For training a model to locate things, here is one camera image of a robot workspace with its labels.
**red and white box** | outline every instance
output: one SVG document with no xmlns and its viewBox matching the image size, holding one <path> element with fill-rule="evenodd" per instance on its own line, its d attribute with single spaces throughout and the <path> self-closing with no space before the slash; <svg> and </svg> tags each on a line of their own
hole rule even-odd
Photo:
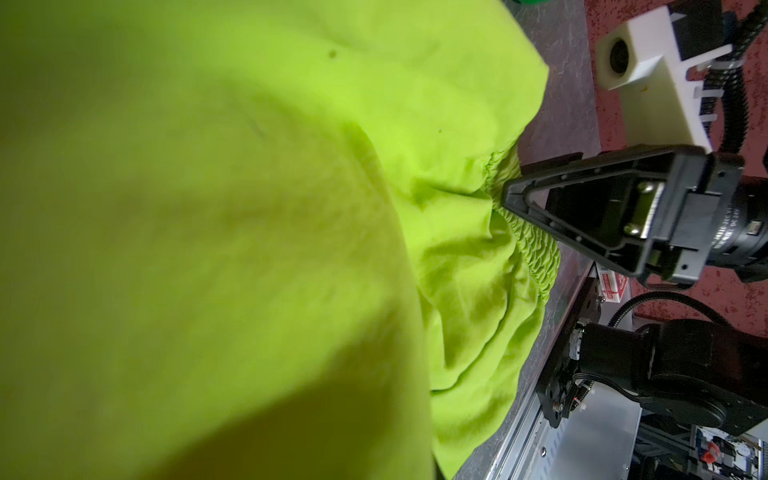
<svg viewBox="0 0 768 480">
<path fill-rule="evenodd" d="M 603 291 L 603 297 L 606 302 L 619 303 L 624 291 L 627 289 L 627 277 L 609 270 L 599 263 L 598 279 L 600 279 L 600 290 Z"/>
</svg>

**gray tabletop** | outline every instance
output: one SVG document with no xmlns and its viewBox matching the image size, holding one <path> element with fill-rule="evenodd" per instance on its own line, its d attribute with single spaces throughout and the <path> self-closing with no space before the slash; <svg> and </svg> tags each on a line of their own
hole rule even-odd
<svg viewBox="0 0 768 480">
<path fill-rule="evenodd" d="M 600 152 L 594 82 L 584 4 L 578 0 L 551 0 L 540 5 L 518 5 L 506 0 L 512 14 L 550 68 L 544 102 L 536 118 L 518 141 L 522 164 L 576 151 L 585 156 Z M 456 475 L 457 480 L 495 480 L 510 444 L 531 418 L 533 388 L 561 327 L 570 302 L 591 261 L 560 245 L 561 267 L 552 289 L 544 324 L 523 365 L 518 398 L 502 427 L 479 446 Z"/>
</svg>

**red speckled floor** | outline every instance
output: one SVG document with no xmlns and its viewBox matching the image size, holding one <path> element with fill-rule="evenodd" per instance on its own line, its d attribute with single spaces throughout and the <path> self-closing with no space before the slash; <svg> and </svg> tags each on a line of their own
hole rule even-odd
<svg viewBox="0 0 768 480">
<path fill-rule="evenodd" d="M 629 18 L 665 4 L 663 0 L 586 0 L 592 56 L 595 42 L 603 35 Z M 755 4 L 756 0 L 724 0 L 723 9 L 744 18 Z M 747 52 L 744 76 L 750 99 L 750 131 L 741 152 L 746 158 L 745 174 L 766 177 L 762 159 L 768 146 L 768 31 L 764 31 Z M 602 91 L 597 85 L 595 88 L 603 150 L 626 147 L 618 93 Z M 722 133 L 722 124 L 716 122 L 713 126 L 716 149 Z M 632 290 L 635 294 L 644 291 L 637 283 Z M 768 336 L 768 280 L 745 285 L 731 270 L 707 267 L 689 294 L 722 313 L 738 329 Z M 642 316 L 653 319 L 700 317 L 695 311 L 672 302 L 648 303 L 638 310 Z"/>
</svg>

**lime green fabric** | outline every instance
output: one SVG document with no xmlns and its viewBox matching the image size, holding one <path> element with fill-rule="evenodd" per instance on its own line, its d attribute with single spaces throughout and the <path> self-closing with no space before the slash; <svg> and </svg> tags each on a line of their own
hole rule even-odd
<svg viewBox="0 0 768 480">
<path fill-rule="evenodd" d="M 5 476 L 452 476 L 498 428 L 558 262 L 492 200 L 546 79 L 500 2 L 11 0 L 0 48 Z"/>
</svg>

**screw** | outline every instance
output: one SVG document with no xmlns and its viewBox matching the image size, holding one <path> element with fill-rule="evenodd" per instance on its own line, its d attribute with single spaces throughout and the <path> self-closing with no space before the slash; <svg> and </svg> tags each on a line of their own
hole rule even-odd
<svg viewBox="0 0 768 480">
<path fill-rule="evenodd" d="M 627 223 L 624 225 L 624 233 L 627 235 L 632 235 L 633 237 L 636 237 L 637 235 L 640 235 L 640 226 L 636 223 Z"/>
<path fill-rule="evenodd" d="M 640 182 L 637 185 L 637 191 L 641 194 L 649 194 L 654 190 L 656 190 L 656 184 L 654 182 Z"/>
</svg>

